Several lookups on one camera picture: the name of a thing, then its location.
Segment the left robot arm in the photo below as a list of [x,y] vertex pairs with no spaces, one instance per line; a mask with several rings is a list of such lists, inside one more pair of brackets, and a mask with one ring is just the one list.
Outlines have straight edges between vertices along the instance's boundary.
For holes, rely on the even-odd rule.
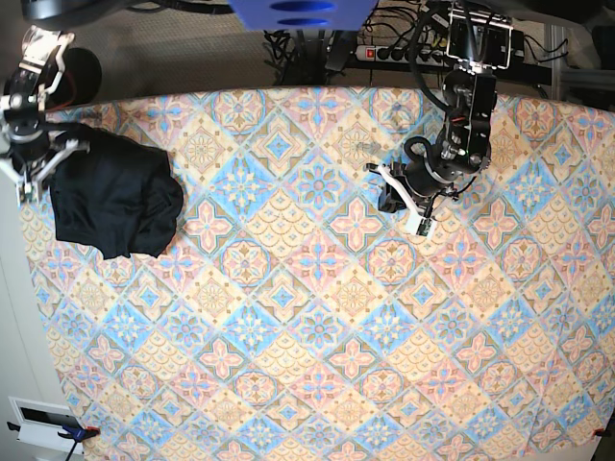
[[[446,58],[454,67],[436,96],[418,68],[419,38],[435,15],[448,19]],[[491,115],[496,106],[495,71],[510,64],[512,26],[508,17],[465,1],[436,2],[419,17],[409,44],[409,66],[419,88],[444,114],[435,142],[415,135],[404,143],[407,163],[368,163],[384,179],[378,209],[406,213],[406,232],[430,237],[436,200],[458,200],[462,176],[474,179],[491,162]]]

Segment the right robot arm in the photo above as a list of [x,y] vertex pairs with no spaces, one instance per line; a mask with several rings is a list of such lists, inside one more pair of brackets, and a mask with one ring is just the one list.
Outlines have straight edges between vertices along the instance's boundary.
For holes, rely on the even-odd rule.
[[68,70],[63,55],[75,35],[32,26],[22,57],[1,96],[1,172],[13,183],[19,205],[39,202],[46,180],[73,153],[89,150],[74,136],[58,143],[65,124],[46,119],[47,102]]

